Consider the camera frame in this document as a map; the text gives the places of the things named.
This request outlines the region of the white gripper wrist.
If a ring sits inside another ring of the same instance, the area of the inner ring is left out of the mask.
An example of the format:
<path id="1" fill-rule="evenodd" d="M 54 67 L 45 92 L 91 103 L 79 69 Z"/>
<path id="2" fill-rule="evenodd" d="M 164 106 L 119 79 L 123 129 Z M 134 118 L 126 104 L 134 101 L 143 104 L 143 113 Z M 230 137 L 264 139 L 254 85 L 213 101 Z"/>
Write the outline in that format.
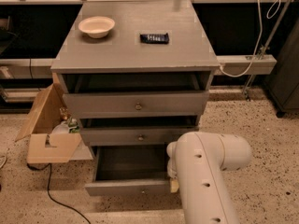
<path id="1" fill-rule="evenodd" d="M 166 153 L 169 157 L 169 161 L 167 164 L 167 173 L 170 179 L 170 192 L 177 193 L 179 189 L 178 181 L 176 180 L 177 177 L 177 167 L 176 167 L 176 142 L 171 142 L 167 148 Z"/>

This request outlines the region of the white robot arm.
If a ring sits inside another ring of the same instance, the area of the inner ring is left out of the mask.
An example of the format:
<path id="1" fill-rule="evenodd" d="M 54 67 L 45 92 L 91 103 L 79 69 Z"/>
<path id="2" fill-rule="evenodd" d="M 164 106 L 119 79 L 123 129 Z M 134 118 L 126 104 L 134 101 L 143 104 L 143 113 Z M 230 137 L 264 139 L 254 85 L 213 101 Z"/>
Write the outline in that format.
<path id="1" fill-rule="evenodd" d="M 222 171 L 246 167 L 252 150 L 234 134 L 190 132 L 166 149 L 171 190 L 180 194 L 186 224 L 240 224 Z"/>

